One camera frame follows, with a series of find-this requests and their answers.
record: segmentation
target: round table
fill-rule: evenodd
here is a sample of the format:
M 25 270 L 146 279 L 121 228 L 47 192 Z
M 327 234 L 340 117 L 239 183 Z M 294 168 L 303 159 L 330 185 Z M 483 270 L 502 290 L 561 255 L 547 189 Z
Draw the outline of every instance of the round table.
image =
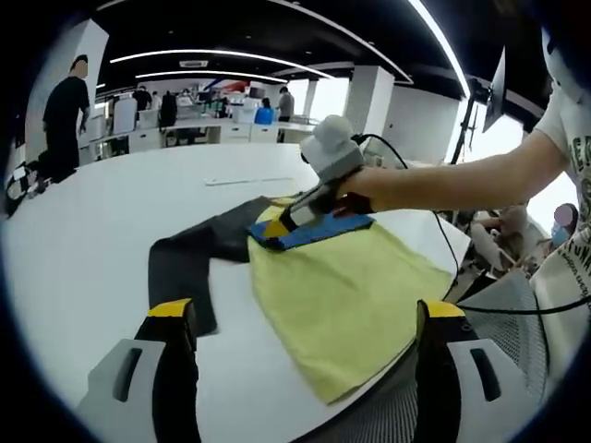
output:
M 75 408 L 89 372 L 121 339 L 134 337 L 149 309 L 148 253 L 155 241 L 252 198 L 285 196 L 317 182 L 297 145 L 198 145 L 95 162 L 24 201 L 3 232 L 7 280 L 25 342 L 49 386 Z M 375 218 L 454 272 L 430 212 Z M 468 237 L 442 224 L 461 259 Z M 198 423 L 206 443 L 291 441 L 333 418 L 390 367 L 326 405 L 260 311 L 248 264 L 214 259 L 210 287 L 219 329 L 197 345 Z

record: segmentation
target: person in blue shirt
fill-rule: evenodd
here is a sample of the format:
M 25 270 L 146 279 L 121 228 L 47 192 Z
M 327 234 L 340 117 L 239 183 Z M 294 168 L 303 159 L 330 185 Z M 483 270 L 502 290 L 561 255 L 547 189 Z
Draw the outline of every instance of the person in blue shirt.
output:
M 274 110 L 271 108 L 271 102 L 268 98 L 262 99 L 262 107 L 257 110 L 255 123 L 258 125 L 270 125 L 273 123 Z

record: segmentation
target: black cable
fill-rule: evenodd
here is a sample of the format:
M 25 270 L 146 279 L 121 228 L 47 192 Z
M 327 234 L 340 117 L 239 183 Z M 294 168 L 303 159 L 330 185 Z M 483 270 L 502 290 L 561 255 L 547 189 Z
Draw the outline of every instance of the black cable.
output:
M 551 307 L 549 309 L 489 309 L 485 307 L 458 305 L 464 311 L 486 312 L 487 314 L 511 314 L 514 316 L 546 316 L 548 314 L 557 314 L 559 312 L 570 311 L 576 307 L 586 305 L 591 302 L 591 295 L 580 298 L 576 302 L 568 305 Z
M 400 154 L 396 151 L 394 146 L 392 146 L 390 144 L 390 142 L 388 140 L 386 140 L 384 137 L 378 136 L 376 134 L 364 134 L 359 140 L 362 143 L 367 138 L 376 138 L 377 140 L 381 141 L 384 145 L 386 145 L 388 148 L 390 148 L 390 150 L 396 156 L 396 158 L 400 161 L 402 166 L 405 169 L 409 169 L 408 165 L 403 160 L 403 158 L 400 156 Z M 434 210 L 432 211 L 432 213 L 435 216 L 435 220 L 440 227 L 441 234 L 443 235 L 443 238 L 445 239 L 445 243 L 447 243 L 447 246 L 450 248 L 450 252 L 452 253 L 453 261 L 455 262 L 455 275 L 453 276 L 453 280 L 452 280 L 452 284 L 450 285 L 450 288 L 447 290 L 447 293 L 445 293 L 445 295 L 443 296 L 443 298 L 445 299 L 445 298 L 447 298 L 449 293 L 452 291 L 453 286 L 455 285 L 455 283 L 458 280 L 458 274 L 460 273 L 460 263 L 458 262 L 458 258 L 455 256 L 455 253 L 453 252 L 453 247 L 452 247 L 452 243 L 450 242 L 450 239 L 448 238 L 447 234 L 443 230 L 443 226 L 441 226 L 440 216 L 437 215 L 437 213 Z

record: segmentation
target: black ceiling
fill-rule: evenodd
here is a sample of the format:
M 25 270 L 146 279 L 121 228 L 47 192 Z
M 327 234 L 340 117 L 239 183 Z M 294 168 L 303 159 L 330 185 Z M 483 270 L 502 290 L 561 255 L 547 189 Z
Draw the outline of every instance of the black ceiling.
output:
M 499 13 L 499 0 L 422 0 L 440 24 L 466 74 L 491 79 L 503 45 L 508 46 L 508 87 L 543 105 L 546 73 L 534 24 Z M 426 74 L 424 66 L 451 66 L 423 20 L 407 0 L 301 0 L 302 7 L 373 42 L 411 75 L 416 87 L 459 97 L 455 75 Z M 182 70 L 179 60 L 210 60 L 208 69 L 268 75 L 287 66 L 227 56 L 158 55 L 111 65 L 109 60 L 166 49 L 225 49 L 267 55 L 301 65 L 330 62 L 379 64 L 401 76 L 381 58 L 339 30 L 301 12 L 267 0 L 159 3 L 126 0 L 92 18 L 110 35 L 100 82 L 107 89 L 131 86 L 137 74 Z M 350 70 L 331 72 L 350 75 Z M 307 72 L 295 78 L 314 78 Z

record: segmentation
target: gray plastic part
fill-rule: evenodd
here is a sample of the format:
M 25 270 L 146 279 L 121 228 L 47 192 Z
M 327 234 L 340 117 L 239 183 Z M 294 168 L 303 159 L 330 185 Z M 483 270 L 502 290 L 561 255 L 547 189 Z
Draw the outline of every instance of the gray plastic part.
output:
M 89 391 L 76 410 L 78 418 L 106 443 L 156 442 L 152 420 L 152 391 L 165 343 L 121 340 L 89 373 Z M 116 398 L 126 362 L 141 351 L 127 399 Z
M 342 178 L 364 165 L 363 154 L 354 141 L 346 141 L 339 146 L 339 151 L 345 152 L 345 154 L 334 160 L 330 166 L 327 166 L 322 171 L 317 171 L 322 183 L 330 182 L 336 178 Z
M 509 441 L 537 410 L 524 373 L 489 339 L 448 343 L 460 381 L 462 415 L 457 443 Z M 482 350 L 492 365 L 501 395 L 487 401 L 472 350 Z

